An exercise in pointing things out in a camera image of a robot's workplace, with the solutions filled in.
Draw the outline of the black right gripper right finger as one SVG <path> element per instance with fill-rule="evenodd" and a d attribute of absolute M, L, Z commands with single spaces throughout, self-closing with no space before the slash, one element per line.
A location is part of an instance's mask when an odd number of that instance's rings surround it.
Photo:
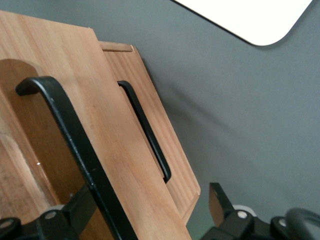
<path fill-rule="evenodd" d="M 240 212 L 239 216 L 242 219 L 249 214 L 253 217 L 256 216 L 256 213 L 248 206 L 233 205 L 221 185 L 217 182 L 209 184 L 208 207 L 214 224 L 217 227 L 220 227 L 224 220 L 234 211 Z"/>

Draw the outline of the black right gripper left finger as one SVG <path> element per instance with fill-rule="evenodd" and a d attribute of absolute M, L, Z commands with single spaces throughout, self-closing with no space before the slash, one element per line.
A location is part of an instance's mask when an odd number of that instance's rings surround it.
<path fill-rule="evenodd" d="M 36 221 L 40 240 L 78 240 L 97 209 L 87 186 L 83 186 L 61 209 L 50 209 Z"/>

